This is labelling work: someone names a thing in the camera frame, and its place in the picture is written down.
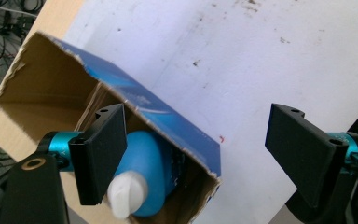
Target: white bottle cap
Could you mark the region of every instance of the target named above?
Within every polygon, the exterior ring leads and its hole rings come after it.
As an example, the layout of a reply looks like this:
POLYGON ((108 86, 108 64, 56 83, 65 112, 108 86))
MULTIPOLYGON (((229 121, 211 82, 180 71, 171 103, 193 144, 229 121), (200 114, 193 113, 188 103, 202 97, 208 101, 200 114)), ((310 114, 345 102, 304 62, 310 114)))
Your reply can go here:
POLYGON ((136 212, 147 197, 145 178, 133 171, 117 175, 109 185, 107 197, 113 215, 120 219, 136 212))

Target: white surface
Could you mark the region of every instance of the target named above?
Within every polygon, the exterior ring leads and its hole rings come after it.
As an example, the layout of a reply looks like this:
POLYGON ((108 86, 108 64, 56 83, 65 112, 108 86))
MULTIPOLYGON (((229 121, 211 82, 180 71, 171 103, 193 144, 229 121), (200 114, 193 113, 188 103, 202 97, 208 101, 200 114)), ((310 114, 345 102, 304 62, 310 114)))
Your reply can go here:
POLYGON ((87 1, 65 40, 224 137, 196 223, 268 223, 295 191, 264 147, 271 103, 329 132, 358 118, 358 1, 87 1))
POLYGON ((145 178, 133 171, 117 175, 107 189, 113 215, 120 219, 136 212, 144 203, 148 192, 145 178))

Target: blue bottle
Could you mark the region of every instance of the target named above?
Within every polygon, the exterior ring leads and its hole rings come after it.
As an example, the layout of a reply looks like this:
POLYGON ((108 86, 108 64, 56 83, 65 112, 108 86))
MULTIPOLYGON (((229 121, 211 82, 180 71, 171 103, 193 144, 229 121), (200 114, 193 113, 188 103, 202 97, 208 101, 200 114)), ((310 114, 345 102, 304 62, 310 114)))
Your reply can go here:
POLYGON ((185 155, 153 132, 130 133, 127 142, 107 192, 112 212, 117 218, 153 216, 176 187, 185 155))

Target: plastic bottle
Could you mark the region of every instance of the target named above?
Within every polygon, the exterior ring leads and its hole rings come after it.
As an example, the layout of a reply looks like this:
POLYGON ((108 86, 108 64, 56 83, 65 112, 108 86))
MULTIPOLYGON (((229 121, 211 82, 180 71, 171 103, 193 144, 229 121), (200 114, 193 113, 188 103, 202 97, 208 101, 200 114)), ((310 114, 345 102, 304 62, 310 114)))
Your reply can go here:
POLYGON ((153 216, 176 187, 185 156, 156 133, 130 133, 127 142, 107 191, 112 212, 122 219, 153 216))

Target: open cardboard box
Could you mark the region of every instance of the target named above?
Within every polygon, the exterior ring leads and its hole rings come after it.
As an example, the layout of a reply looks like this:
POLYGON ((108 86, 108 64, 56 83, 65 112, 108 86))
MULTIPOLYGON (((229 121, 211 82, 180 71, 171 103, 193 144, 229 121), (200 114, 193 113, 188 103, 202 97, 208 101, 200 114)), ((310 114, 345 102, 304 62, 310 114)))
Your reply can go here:
POLYGON ((123 103, 127 133, 154 130, 191 159, 161 211, 131 217, 132 223, 189 223, 220 185, 219 144, 122 70, 86 51, 36 33, 2 85, 0 108, 36 143, 51 131, 84 131, 96 110, 123 103))

